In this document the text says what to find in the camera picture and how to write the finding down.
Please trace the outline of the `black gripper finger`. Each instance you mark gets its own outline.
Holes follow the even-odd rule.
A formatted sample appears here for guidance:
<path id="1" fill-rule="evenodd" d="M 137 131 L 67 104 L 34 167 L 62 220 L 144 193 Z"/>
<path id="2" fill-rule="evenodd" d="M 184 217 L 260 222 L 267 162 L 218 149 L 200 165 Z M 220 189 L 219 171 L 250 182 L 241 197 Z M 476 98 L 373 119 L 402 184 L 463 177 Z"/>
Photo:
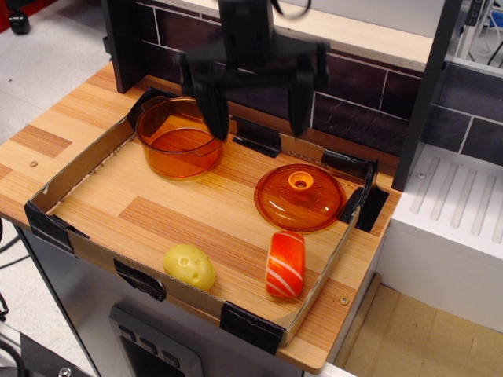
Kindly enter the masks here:
<path id="1" fill-rule="evenodd" d="M 313 97 L 313 74 L 310 71 L 296 72 L 288 88 L 289 120 L 295 137 L 303 134 L 309 126 Z"/>
<path id="2" fill-rule="evenodd" d="M 195 99 L 211 134 L 224 141 L 229 132 L 229 109 L 222 91 L 216 86 L 196 84 Z"/>

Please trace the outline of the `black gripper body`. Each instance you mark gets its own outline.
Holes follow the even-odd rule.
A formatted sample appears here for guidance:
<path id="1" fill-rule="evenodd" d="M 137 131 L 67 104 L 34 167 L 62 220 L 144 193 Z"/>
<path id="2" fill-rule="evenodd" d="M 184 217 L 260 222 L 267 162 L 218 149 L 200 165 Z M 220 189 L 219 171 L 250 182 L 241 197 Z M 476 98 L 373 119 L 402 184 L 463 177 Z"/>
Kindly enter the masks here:
<path id="1" fill-rule="evenodd" d="M 222 36 L 180 53 L 182 92 L 195 97 L 233 88 L 297 86 L 314 91 L 329 80 L 328 45 L 278 33 L 278 1 L 219 1 Z"/>

